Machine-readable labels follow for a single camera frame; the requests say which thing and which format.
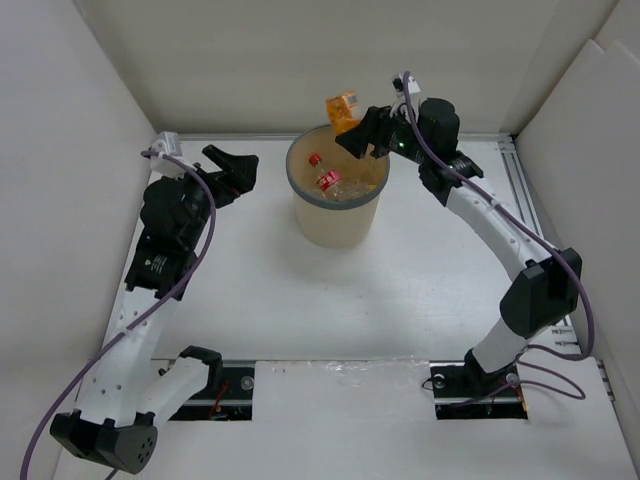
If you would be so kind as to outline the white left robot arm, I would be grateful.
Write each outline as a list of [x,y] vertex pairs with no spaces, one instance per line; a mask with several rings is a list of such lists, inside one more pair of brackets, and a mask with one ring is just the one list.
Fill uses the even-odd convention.
[[156,448],[158,430],[198,393],[222,387],[220,353],[188,346],[148,385],[145,376],[161,333],[211,245],[218,209],[250,192],[255,155],[232,155],[208,145],[213,172],[188,165],[160,146],[143,152],[159,178],[143,193],[142,230],[135,244],[117,318],[81,377],[74,409],[54,415],[51,436],[73,456],[131,475]]

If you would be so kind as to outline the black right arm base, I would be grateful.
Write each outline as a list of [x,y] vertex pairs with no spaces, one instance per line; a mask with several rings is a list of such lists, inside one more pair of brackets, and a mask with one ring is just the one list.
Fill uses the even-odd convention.
[[527,420],[528,413],[514,364],[475,377],[462,361],[435,361],[421,387],[433,395],[438,420]]

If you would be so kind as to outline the yellow cap orange label bottle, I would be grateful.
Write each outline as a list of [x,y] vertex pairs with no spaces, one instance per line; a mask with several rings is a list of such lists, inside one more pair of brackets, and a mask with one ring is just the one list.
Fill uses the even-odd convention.
[[368,195],[377,188],[377,184],[369,184],[366,182],[350,182],[345,186],[344,195],[348,199],[357,199]]

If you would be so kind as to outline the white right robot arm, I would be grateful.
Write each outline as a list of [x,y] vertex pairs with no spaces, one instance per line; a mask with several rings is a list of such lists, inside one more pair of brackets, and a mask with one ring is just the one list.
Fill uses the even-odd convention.
[[583,293],[582,259],[559,250],[519,222],[495,198],[482,169],[458,148],[460,119],[447,100],[370,107],[360,120],[338,120],[336,142],[357,159],[395,153],[415,162],[423,186],[464,221],[505,269],[511,285],[499,319],[454,374],[464,396],[506,388],[516,361],[544,329],[572,313]]

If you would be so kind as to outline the small red cap bottle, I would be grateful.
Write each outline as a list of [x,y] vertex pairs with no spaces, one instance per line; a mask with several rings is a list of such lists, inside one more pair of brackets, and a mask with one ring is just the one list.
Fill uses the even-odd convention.
[[338,188],[342,180],[341,174],[328,165],[319,154],[312,154],[308,162],[317,173],[316,185],[323,193],[328,190],[335,191]]

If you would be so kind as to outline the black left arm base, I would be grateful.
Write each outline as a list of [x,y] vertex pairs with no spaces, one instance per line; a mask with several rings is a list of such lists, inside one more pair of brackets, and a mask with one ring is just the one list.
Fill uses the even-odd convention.
[[189,398],[171,421],[250,421],[255,386],[254,363],[224,364],[218,387],[207,387]]

